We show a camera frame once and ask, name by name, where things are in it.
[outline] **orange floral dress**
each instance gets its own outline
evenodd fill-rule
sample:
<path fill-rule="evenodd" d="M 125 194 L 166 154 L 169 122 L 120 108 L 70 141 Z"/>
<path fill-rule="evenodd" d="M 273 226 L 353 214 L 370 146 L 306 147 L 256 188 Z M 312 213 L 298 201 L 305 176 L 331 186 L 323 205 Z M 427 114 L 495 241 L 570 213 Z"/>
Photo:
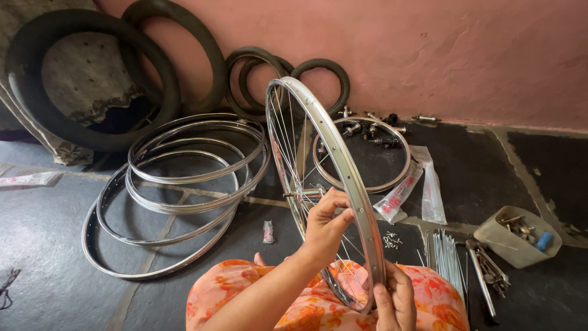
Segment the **orange floral dress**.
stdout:
<path fill-rule="evenodd" d="M 368 274 L 352 261 L 331 264 L 340 284 L 363 293 L 359 283 Z M 462 298 L 453 286 L 427 267 L 397 264 L 411 279 L 417 309 L 416 329 L 422 331 L 469 331 Z M 227 260 L 212 267 L 194 283 L 186 304 L 186 330 L 198 330 L 242 290 L 273 270 L 243 260 Z M 348 270 L 353 268 L 355 275 Z M 345 284 L 358 284 L 357 287 Z M 358 301 L 365 298 L 357 295 Z M 377 319 L 344 306 L 320 275 L 315 276 L 274 327 L 278 331 L 376 330 Z"/>

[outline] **hand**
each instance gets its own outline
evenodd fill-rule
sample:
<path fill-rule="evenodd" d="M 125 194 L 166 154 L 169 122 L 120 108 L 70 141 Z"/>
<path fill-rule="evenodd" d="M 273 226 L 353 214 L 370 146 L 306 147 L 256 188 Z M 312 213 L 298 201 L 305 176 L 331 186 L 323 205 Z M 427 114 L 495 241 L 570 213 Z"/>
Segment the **hand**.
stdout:
<path fill-rule="evenodd" d="M 412 280 L 397 265 L 385 262 L 387 289 L 379 283 L 373 287 L 378 313 L 376 331 L 414 331 L 416 306 Z"/>
<path fill-rule="evenodd" d="M 346 208 L 333 218 L 337 207 Z M 354 219 L 347 194 L 331 187 L 309 210 L 306 237 L 299 251 L 308 254 L 309 259 L 316 262 L 318 270 L 325 268 L 335 261 L 343 233 Z"/>

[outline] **small plastic bag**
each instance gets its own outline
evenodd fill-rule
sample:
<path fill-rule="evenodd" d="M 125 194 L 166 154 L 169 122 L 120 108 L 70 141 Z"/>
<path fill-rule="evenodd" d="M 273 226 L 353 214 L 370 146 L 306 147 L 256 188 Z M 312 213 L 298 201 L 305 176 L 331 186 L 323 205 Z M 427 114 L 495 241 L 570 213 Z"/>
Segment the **small plastic bag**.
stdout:
<path fill-rule="evenodd" d="M 49 186 L 59 176 L 57 171 L 36 173 L 26 176 L 0 178 L 0 187 L 3 186 Z"/>
<path fill-rule="evenodd" d="M 410 146 L 410 154 L 419 162 L 425 171 L 423 186 L 422 219 L 436 224 L 447 224 L 439 178 L 433 168 L 433 159 L 426 146 Z"/>
<path fill-rule="evenodd" d="M 271 244 L 273 243 L 273 224 L 272 221 L 264 221 L 263 222 L 263 243 L 264 244 Z"/>
<path fill-rule="evenodd" d="M 406 201 L 410 192 L 415 187 L 423 174 L 423 169 L 413 160 L 410 161 L 410 167 L 406 172 L 406 178 L 388 193 L 380 202 L 373 205 L 380 215 L 382 215 L 390 224 L 399 221 L 399 218 L 393 219 L 400 210 L 400 205 Z"/>

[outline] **bicycle wheel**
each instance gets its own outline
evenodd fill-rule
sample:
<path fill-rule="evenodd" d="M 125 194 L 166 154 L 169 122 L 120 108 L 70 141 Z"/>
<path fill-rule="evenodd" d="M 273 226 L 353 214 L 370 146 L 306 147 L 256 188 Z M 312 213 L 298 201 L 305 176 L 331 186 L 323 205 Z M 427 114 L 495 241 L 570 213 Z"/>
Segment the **bicycle wheel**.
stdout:
<path fill-rule="evenodd" d="M 289 107 L 280 105 L 281 98 L 284 98 Z M 295 109 L 298 107 L 305 112 L 303 124 L 292 114 L 292 104 Z M 310 138 L 307 138 L 307 134 L 316 132 L 325 143 L 328 150 L 325 158 L 331 157 L 339 178 L 342 179 L 343 188 L 355 214 L 356 228 L 353 225 L 350 228 L 354 228 L 351 230 L 356 232 L 360 242 L 354 244 L 354 237 L 349 239 L 349 236 L 343 235 L 334 263 L 323 269 L 321 274 L 341 302 L 358 312 L 369 313 L 374 304 L 373 285 L 385 283 L 383 247 L 368 194 L 343 138 L 325 108 L 310 90 L 292 77 L 283 77 L 269 83 L 266 90 L 266 116 L 270 144 L 284 196 L 303 239 L 308 211 L 325 192 L 322 186 L 305 183 L 308 175 L 316 171 L 316 167 L 305 171 L 305 150 L 308 149 L 306 140 Z M 342 256 L 353 262 L 345 263 Z"/>

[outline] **pink wall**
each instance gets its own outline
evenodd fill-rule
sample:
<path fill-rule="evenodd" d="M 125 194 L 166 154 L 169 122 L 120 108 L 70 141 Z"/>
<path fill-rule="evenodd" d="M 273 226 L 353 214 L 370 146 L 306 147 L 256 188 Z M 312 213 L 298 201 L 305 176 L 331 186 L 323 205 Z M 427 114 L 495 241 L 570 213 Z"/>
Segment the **pink wall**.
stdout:
<path fill-rule="evenodd" d="M 132 0 L 95 0 L 120 17 Z M 215 36 L 225 57 L 258 46 L 294 66 L 338 62 L 355 111 L 420 112 L 462 123 L 588 130 L 588 2 L 581 0 L 176 0 Z M 211 69 L 179 25 L 145 30 L 172 58 L 187 101 L 204 96 Z M 269 68 L 250 76 L 259 100 Z M 334 75 L 303 75 L 326 106 Z"/>

